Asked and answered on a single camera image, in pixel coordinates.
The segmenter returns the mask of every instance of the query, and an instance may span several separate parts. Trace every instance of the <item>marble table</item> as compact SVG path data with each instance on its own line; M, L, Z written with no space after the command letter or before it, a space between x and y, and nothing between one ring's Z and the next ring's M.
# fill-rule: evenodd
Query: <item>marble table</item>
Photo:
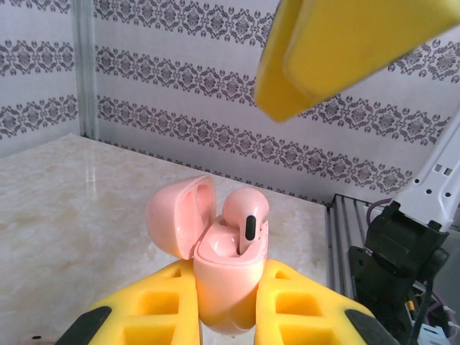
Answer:
M176 258L150 241L149 197L200 171L77 136L0 161L0 344L62 334L97 300ZM218 210L245 186L213 176ZM269 190L269 257L326 284L325 208ZM203 327L204 344L252 344Z

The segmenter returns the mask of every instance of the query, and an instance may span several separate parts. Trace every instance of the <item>damask pattern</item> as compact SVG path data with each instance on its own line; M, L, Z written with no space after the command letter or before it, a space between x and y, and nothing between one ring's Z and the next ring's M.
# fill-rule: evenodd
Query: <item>damask pattern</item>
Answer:
M273 190L273 191L275 191L277 193L282 193L282 194L286 194L286 195L289 195L289 196L293 196L295 198L299 198L299 199L303 199L303 200L307 200L307 201L312 201L314 203L321 203L321 204L323 204L323 205L325 205L327 207L329 207L331 205L331 203L328 203L328 202L325 202L325 201L319 201L318 199L315 199L315 198L310 199L306 195L296 194L294 192L288 192L288 191L286 191L284 189L281 189L281 188L274 188L271 185L264 185L263 183L258 183L258 182L253 181L253 180L247 180L247 179L244 179L244 178L241 178L241 177L238 177L238 176L231 176L230 174L224 174L221 171L211 170L211 169L208 169L208 168L203 168L200 165L192 165L190 163L183 162L182 160L173 160L173 159L171 159L169 157L165 157L165 156L162 156L162 155L154 155L153 153L147 152L144 149L135 149L133 147L129 148L126 145L119 145L117 143L112 143L109 140L99 140L99 141L103 142L104 144L113 145L115 147L120 147L120 148L125 149L125 150L131 150L133 152L137 152L137 153L140 153L142 155L148 155L150 157L155 157L155 158L158 158L160 160L166 160L167 162L173 162L175 164L183 165L185 167L191 167L193 169L200 170L200 171L203 171L205 173L214 174L214 175L221 176L221 177L224 177L224 178L230 178L232 180L235 180L235 181L238 181L238 182L243 182L243 183L246 183L248 185L253 185L255 187L265 188L265 189L268 189L268 190Z
M98 96L98 118L385 194L412 176L398 167L104 96Z
M75 120L78 115L74 95L31 101L0 108L0 140L18 134Z
M390 63L388 70L399 70L401 74L417 74L434 81L450 79L451 83L460 81L460 42L448 42L441 46L441 40L436 39Z
M255 106L254 77L213 67L96 46L96 72ZM367 99L354 100L340 93L303 112L300 117L381 137L401 138L423 146L435 144L449 122L441 120L438 114L399 109Z
M0 76L70 71L74 68L73 47L69 42L0 43Z
M185 0L93 0L94 17L263 47L273 14Z
M5 1L8 0L0 0L0 4L5 4ZM40 11L70 13L70 0L9 0L9 3L12 6L37 8Z

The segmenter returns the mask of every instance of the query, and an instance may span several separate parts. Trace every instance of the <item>pink earbud case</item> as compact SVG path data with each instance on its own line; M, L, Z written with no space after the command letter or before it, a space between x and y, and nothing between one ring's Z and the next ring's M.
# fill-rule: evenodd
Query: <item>pink earbud case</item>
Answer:
M255 238L240 255L240 228L251 213L257 217ZM255 325L257 286L268 248L267 213L267 199L258 190L237 190L224 204L228 225L224 216L216 217L209 175L167 185L147 205L152 241L171 255L193 258L200 319L220 334L241 334Z

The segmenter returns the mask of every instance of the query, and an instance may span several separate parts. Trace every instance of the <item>pink earbud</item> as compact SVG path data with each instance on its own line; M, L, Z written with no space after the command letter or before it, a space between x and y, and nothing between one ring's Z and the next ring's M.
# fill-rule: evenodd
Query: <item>pink earbud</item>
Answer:
M225 200L222 216L229 226L239 229L240 255L257 239L257 232L267 220L268 209L267 199L254 188L235 190Z

